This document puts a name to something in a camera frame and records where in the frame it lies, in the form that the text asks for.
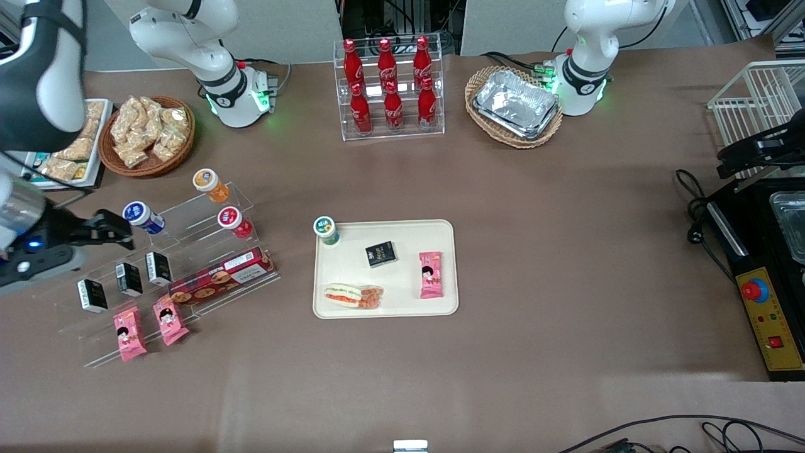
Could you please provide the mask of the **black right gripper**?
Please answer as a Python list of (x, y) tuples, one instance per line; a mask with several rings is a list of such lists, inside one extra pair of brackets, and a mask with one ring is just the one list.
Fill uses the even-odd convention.
[(113, 243), (127, 250), (135, 249), (129, 221), (109, 210), (98, 210), (90, 218), (80, 218), (66, 208), (46, 206), (36, 233), (36, 249), (58, 245), (95, 245)]

